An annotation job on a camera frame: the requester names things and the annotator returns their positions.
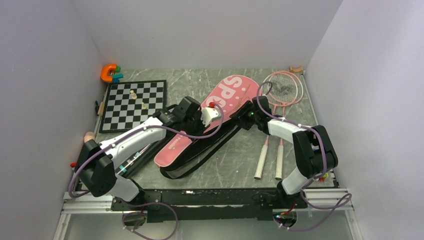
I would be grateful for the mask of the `black shuttlecock tube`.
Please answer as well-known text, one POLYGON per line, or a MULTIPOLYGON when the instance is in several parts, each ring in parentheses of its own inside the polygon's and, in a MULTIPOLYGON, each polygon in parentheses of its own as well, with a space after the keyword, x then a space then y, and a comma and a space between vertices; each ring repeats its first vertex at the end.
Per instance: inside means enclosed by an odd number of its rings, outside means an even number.
POLYGON ((137 171, 141 170, 146 164, 153 161, 154 157, 158 154, 160 149, 155 146, 146 146, 136 153, 132 154, 127 160, 119 164, 115 169, 118 176, 129 179, 137 171))

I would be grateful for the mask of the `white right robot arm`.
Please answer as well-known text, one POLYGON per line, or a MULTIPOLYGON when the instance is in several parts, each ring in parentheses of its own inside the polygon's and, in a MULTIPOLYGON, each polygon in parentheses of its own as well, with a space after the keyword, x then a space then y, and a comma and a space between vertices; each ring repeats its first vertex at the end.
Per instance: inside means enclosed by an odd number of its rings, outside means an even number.
POLYGON ((230 115, 239 127, 249 130, 253 125, 269 136, 293 145, 296 167, 280 181, 282 190, 275 194, 276 203, 287 208, 309 182, 337 167, 339 161, 327 130, 322 125, 306 126, 271 114, 268 99, 258 96, 246 101, 230 115))

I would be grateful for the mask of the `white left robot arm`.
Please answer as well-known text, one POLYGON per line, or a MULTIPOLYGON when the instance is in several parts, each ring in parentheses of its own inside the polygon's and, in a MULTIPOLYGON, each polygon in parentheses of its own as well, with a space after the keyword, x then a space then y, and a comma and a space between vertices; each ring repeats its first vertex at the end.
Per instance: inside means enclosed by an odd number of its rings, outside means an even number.
POLYGON ((195 99, 186 96, 172 110, 163 108, 119 136, 100 143, 88 140, 79 154, 68 187, 69 196, 82 196, 74 192, 76 181, 81 180, 93 197, 112 195, 124 200, 129 209, 139 209, 144 203, 143 189, 133 180, 117 174, 119 165, 137 151, 165 139, 170 132, 195 140, 204 139, 204 131, 221 116, 222 108, 216 103, 201 107, 195 99))

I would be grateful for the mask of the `black white chessboard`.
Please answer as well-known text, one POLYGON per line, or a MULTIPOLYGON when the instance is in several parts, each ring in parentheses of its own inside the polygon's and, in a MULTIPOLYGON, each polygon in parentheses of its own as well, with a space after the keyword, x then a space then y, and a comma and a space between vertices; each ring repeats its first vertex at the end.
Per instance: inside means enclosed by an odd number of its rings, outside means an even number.
POLYGON ((167 81, 128 81, 109 85, 99 125, 99 133, 122 133, 145 122, 167 105, 167 81), (137 99, 133 100, 130 90, 137 99), (148 109, 142 109, 142 102, 148 109))

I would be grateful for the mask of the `small wooden arch block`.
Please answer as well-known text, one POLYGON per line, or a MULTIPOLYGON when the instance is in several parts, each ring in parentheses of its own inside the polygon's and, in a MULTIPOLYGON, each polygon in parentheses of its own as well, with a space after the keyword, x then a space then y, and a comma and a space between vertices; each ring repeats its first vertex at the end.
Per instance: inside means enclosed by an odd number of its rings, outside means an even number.
POLYGON ((300 66, 300 67, 290 66, 289 72, 294 73, 294 74, 302 74, 304 72, 304 68, 302 66, 300 66))

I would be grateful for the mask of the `orange teal toy blocks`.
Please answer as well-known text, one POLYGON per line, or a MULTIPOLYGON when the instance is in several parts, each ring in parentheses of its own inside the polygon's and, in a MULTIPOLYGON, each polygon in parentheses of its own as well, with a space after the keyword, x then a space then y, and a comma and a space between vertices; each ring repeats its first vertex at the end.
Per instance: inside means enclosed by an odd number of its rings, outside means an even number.
POLYGON ((119 83, 124 77, 121 73, 121 67, 116 63, 111 63, 103 67, 100 73, 100 79, 105 83, 119 83))

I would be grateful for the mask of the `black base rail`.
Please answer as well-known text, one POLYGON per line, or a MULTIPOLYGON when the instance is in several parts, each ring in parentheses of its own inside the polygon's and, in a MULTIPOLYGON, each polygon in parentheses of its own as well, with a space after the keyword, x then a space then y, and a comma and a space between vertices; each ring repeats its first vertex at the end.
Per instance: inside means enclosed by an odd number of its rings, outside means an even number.
POLYGON ((299 194, 288 197, 277 187, 265 188, 200 188, 146 189, 140 200, 126 205, 117 197, 112 199, 114 212, 140 211, 141 204, 148 223, 171 221, 176 212, 178 220, 257 219, 270 221, 274 214, 288 210, 306 209, 299 194))

